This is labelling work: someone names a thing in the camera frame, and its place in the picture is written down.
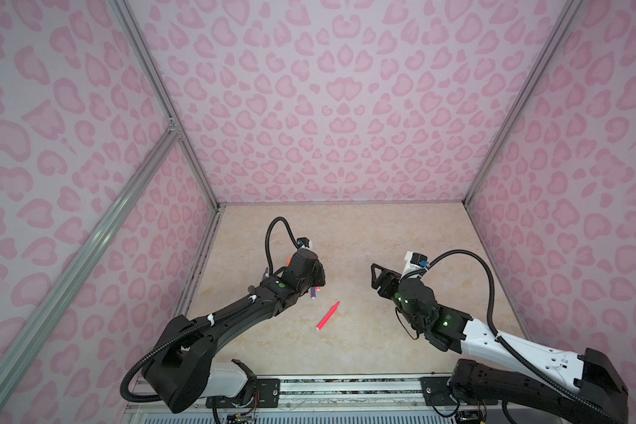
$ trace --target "wall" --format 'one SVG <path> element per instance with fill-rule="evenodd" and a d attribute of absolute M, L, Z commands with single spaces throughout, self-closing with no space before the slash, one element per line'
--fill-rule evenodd
<path fill-rule="evenodd" d="M 0 0 L 0 355 L 165 128 L 103 0 Z"/>
<path fill-rule="evenodd" d="M 636 423 L 636 1 L 591 2 L 470 213 L 534 340 L 607 353 Z"/>
<path fill-rule="evenodd" d="M 217 198 L 247 202 L 463 199 L 564 1 L 129 3 Z"/>
<path fill-rule="evenodd" d="M 175 146 L 5 405 L 0 424 L 119 419 L 127 404 L 120 379 L 173 317 L 209 217 Z"/>

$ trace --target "heart pattern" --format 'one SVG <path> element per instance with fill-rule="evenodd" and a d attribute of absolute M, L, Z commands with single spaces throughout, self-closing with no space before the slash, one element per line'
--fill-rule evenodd
<path fill-rule="evenodd" d="M 167 126 L 110 13 L 104 0 L 0 1 L 0 356 Z M 176 301 L 168 287 L 184 281 L 180 276 L 209 213 L 178 148 L 163 166 L 152 188 L 164 196 L 171 183 L 181 193 L 179 222 L 170 227 L 174 236 L 144 218 L 143 207 L 137 211 L 140 222 L 118 234 L 0 422 L 112 422 L 122 409 L 108 387 L 96 385 L 110 360 L 118 365 L 108 367 L 102 383 L 116 384 L 128 352 L 153 341 Z M 165 201 L 176 203 L 177 197 Z M 141 202 L 169 216 L 162 197 L 154 204 L 145 195 Z M 144 242 L 158 234 L 168 247 L 146 260 Z M 139 299 L 137 290 L 128 293 L 128 280 L 147 277 L 133 267 L 139 258 L 147 266 L 161 264 L 158 278 L 146 280 L 147 290 L 161 291 L 151 301 Z M 115 311 L 122 305 L 132 311 L 141 302 L 150 309 L 134 321 L 128 316 L 127 331 L 110 333 Z M 145 324 L 126 338 L 135 322 Z M 112 354 L 108 344 L 102 350 L 104 337 L 114 342 Z"/>
<path fill-rule="evenodd" d="M 222 202 L 463 199 L 563 1 L 131 0 Z"/>
<path fill-rule="evenodd" d="M 172 190 L 178 194 L 170 195 Z M 13 422 L 66 423 L 73 417 L 114 422 L 126 403 L 118 392 L 120 379 L 172 317 L 210 213 L 186 157 L 174 146 L 2 416 L 9 414 Z M 160 229 L 160 217 L 169 217 L 171 225 Z M 157 243 L 160 252 L 153 248 Z M 136 258 L 147 257 L 151 267 L 135 266 Z M 0 269 L 0 278 L 6 273 Z M 51 283 L 41 274 L 19 283 L 12 299 L 42 301 Z M 24 325 L 23 318 L 0 325 L 1 352 Z"/>
<path fill-rule="evenodd" d="M 590 2 L 469 213 L 534 340 L 608 354 L 636 423 L 636 2 Z"/>

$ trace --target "pink marker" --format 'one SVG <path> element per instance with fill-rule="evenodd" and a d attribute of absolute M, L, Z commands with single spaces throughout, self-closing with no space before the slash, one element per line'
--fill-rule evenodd
<path fill-rule="evenodd" d="M 328 322 L 328 320 L 330 319 L 332 314 L 337 310 L 338 306 L 339 306 L 339 302 L 335 303 L 334 306 L 332 308 L 330 308 L 330 312 L 328 312 L 328 314 L 323 318 L 323 320 L 320 321 L 320 324 L 318 324 L 318 327 L 316 327 L 316 330 L 322 330 L 323 329 L 323 327 Z"/>

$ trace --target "marker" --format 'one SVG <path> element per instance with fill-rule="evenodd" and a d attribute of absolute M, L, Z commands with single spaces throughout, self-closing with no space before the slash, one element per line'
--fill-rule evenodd
<path fill-rule="evenodd" d="M 337 310 L 338 306 L 339 306 L 339 302 L 335 303 L 334 306 L 332 308 L 330 308 L 330 312 L 328 312 L 328 314 L 323 318 L 323 320 L 320 321 L 320 324 L 318 324 L 318 327 L 316 327 L 316 330 L 322 330 L 323 329 L 323 327 L 328 322 L 328 320 L 330 319 L 332 314 Z"/>

